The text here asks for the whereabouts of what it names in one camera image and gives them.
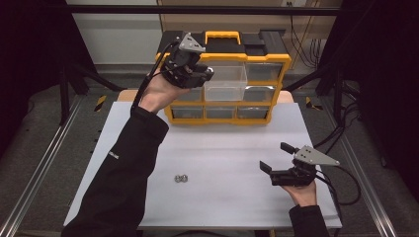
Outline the black curtain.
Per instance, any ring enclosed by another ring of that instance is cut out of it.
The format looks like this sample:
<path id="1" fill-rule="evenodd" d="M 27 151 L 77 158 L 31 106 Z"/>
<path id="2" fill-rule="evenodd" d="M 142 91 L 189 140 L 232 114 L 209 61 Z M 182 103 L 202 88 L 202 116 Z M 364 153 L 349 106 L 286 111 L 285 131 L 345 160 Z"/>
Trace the black curtain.
<path id="1" fill-rule="evenodd" d="M 63 65 L 96 70 L 66 0 L 0 0 L 0 157 L 29 108 L 29 98 L 58 83 Z"/>
<path id="2" fill-rule="evenodd" d="M 385 158 L 419 201 L 419 0 L 342 0 L 320 64 L 361 87 Z"/>

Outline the person's right hand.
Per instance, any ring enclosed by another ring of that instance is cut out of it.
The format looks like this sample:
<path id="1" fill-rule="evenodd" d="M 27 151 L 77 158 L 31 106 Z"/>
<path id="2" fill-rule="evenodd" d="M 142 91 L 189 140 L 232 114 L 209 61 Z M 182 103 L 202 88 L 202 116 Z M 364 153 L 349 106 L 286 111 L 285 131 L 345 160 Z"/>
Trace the person's right hand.
<path id="1" fill-rule="evenodd" d="M 291 196 L 296 205 L 301 207 L 317 205 L 315 182 L 303 187 L 283 186 L 283 189 Z"/>

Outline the yellow black tape marker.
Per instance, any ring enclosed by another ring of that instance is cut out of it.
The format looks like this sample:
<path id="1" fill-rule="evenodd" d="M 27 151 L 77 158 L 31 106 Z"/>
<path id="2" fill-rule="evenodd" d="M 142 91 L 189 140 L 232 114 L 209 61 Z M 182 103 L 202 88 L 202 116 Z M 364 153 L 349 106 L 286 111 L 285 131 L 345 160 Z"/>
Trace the yellow black tape marker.
<path id="1" fill-rule="evenodd" d="M 105 101 L 106 101 L 107 96 L 106 95 L 102 95 L 100 96 L 100 98 L 97 101 L 97 104 L 95 106 L 94 112 L 99 112 L 101 110 L 101 108 L 103 107 Z"/>
<path id="2" fill-rule="evenodd" d="M 309 97 L 305 97 L 305 105 L 309 109 L 314 109 L 314 110 L 317 110 L 317 111 L 323 111 L 323 107 L 322 106 L 314 105 L 311 102 L 311 99 Z"/>

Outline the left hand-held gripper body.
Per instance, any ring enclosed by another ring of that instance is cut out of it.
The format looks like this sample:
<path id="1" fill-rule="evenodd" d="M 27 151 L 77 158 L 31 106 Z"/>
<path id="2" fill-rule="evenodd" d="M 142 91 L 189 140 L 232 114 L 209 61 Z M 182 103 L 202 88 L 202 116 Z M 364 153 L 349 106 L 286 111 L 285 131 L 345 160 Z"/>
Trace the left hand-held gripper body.
<path id="1" fill-rule="evenodd" d="M 201 54 L 206 49 L 202 47 L 190 33 L 176 37 L 169 54 L 161 67 L 161 74 L 172 85 L 179 88 L 194 88 L 194 78 L 207 78 L 197 72 Z"/>

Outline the set of clear cabinet drawers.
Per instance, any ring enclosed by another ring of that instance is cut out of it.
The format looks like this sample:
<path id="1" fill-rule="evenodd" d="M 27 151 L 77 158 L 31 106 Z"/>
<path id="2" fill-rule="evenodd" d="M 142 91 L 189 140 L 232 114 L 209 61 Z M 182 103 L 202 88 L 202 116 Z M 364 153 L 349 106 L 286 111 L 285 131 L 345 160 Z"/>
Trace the set of clear cabinet drawers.
<path id="1" fill-rule="evenodd" d="M 243 66 L 247 74 L 247 86 L 242 101 L 208 102 L 205 100 L 204 86 L 194 88 L 189 94 L 180 96 L 170 106 L 171 118 L 192 122 L 265 122 L 275 105 L 276 92 L 280 88 L 281 62 L 208 62 L 213 66 Z"/>

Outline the black metal stand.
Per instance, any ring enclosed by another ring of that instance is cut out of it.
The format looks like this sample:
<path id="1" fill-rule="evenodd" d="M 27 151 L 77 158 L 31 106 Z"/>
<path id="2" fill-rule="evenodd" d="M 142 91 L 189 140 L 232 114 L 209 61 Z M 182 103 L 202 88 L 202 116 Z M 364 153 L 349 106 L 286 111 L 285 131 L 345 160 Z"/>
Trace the black metal stand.
<path id="1" fill-rule="evenodd" d="M 90 78 L 114 92 L 120 92 L 124 89 L 103 78 L 94 70 L 87 69 L 80 64 L 67 64 L 62 66 L 59 71 L 61 104 L 60 125 L 64 125 L 70 116 L 68 85 L 72 86 L 77 95 L 86 95 L 89 91 L 89 87 L 85 82 L 85 78 Z"/>
<path id="2" fill-rule="evenodd" d="M 333 94 L 333 117 L 339 126 L 343 125 L 341 115 L 341 103 L 343 94 L 343 74 L 336 63 L 329 62 L 312 73 L 306 75 L 302 79 L 285 87 L 284 90 L 293 92 L 301 86 L 311 82 L 314 79 L 319 79 L 319 83 L 315 88 L 315 92 L 319 96 L 327 95 L 331 89 L 334 89 Z"/>

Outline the yellow drawer organizer cabinet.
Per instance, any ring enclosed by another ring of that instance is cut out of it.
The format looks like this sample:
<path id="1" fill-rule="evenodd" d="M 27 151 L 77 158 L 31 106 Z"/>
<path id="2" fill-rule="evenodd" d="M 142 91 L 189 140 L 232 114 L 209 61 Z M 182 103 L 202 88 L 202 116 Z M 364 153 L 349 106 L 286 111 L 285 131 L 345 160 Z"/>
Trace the yellow drawer organizer cabinet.
<path id="1" fill-rule="evenodd" d="M 176 37 L 182 37 L 187 32 L 167 31 L 163 34 L 155 59 L 160 67 L 165 57 L 169 54 L 169 49 L 173 46 Z M 285 49 L 282 36 L 278 32 L 261 31 L 257 34 L 244 34 L 240 32 L 202 32 L 190 33 L 192 37 L 206 49 L 201 54 L 199 64 L 208 66 L 208 62 L 233 61 L 233 62 L 281 62 L 283 64 L 280 75 L 280 88 L 276 92 L 276 101 L 279 99 L 283 87 L 283 78 L 290 67 L 292 58 Z M 168 120 L 173 124 L 211 124 L 211 123 L 229 123 L 235 125 L 267 124 L 271 121 L 273 108 L 270 110 L 268 120 L 265 122 L 239 121 L 239 122 L 187 122 L 181 120 L 175 122 L 171 118 L 170 106 L 174 105 L 176 99 L 171 105 L 164 109 Z"/>

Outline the black horizontal bar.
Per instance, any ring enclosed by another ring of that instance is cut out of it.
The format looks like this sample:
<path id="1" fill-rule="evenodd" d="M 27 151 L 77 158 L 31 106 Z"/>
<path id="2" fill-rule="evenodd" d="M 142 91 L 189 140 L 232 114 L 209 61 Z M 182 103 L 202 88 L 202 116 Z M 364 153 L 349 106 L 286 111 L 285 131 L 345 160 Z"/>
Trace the black horizontal bar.
<path id="1" fill-rule="evenodd" d="M 292 15 L 338 16 L 341 8 L 244 7 L 244 6 L 150 6 L 150 5 L 67 5 L 70 13 L 83 14 L 207 14 L 207 15 Z"/>

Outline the aluminium floor rail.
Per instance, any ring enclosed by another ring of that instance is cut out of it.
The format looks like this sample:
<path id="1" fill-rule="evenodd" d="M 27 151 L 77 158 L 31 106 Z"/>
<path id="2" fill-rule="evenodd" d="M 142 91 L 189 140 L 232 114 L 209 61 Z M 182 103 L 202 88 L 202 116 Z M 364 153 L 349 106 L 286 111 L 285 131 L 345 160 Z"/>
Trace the aluminium floor rail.
<path id="1" fill-rule="evenodd" d="M 339 141 L 342 150 L 345 154 L 346 162 L 353 172 L 354 176 L 360 183 L 362 190 L 362 196 L 364 202 L 371 214 L 371 217 L 377 227 L 381 237 L 398 237 L 393 224 L 388 217 L 378 195 L 371 183 L 370 179 L 367 176 L 367 173 L 361 166 L 361 163 L 358 159 L 358 156 L 355 153 L 354 148 L 349 142 L 349 139 L 345 134 L 342 135 L 341 140 Z"/>
<path id="2" fill-rule="evenodd" d="M 83 96 L 74 97 L 68 118 L 58 127 L 53 139 L 49 143 L 47 150 L 43 154 L 13 210 L 8 215 L 5 222 L 0 226 L 0 237 L 14 237 L 16 234 L 40 186 L 42 185 L 50 165 L 54 161 L 55 156 L 68 133 L 68 130 L 72 126 L 83 101 Z"/>

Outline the person's left hand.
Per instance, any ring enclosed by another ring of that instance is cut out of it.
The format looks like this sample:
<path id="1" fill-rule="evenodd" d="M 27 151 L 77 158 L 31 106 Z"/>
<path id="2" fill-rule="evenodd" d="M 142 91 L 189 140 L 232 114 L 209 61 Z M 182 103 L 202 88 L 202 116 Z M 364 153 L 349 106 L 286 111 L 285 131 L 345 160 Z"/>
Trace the person's left hand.
<path id="1" fill-rule="evenodd" d="M 189 89 L 182 89 L 169 83 L 157 70 L 146 87 L 138 106 L 157 114 L 178 97 L 189 92 Z"/>

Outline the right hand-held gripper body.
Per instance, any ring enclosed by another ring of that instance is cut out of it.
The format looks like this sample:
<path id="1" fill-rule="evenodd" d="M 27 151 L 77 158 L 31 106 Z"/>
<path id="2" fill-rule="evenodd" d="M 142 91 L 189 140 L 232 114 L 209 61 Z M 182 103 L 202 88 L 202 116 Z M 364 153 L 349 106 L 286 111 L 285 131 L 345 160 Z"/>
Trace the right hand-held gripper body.
<path id="1" fill-rule="evenodd" d="M 339 161 L 307 145 L 301 148 L 295 147 L 295 153 L 292 156 L 291 168 L 283 171 L 272 170 L 270 173 L 273 186 L 308 186 L 315 179 L 317 166 L 340 165 Z"/>

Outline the clear plastic drawer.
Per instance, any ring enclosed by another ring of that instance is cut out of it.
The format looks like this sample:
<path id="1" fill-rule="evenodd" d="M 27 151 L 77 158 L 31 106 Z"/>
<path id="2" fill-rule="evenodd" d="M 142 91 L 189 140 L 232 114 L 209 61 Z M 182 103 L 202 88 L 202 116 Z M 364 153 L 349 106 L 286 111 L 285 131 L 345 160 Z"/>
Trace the clear plastic drawer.
<path id="1" fill-rule="evenodd" d="M 214 74 L 204 84 L 208 102 L 242 101 L 247 86 L 247 74 L 243 66 L 213 66 Z"/>

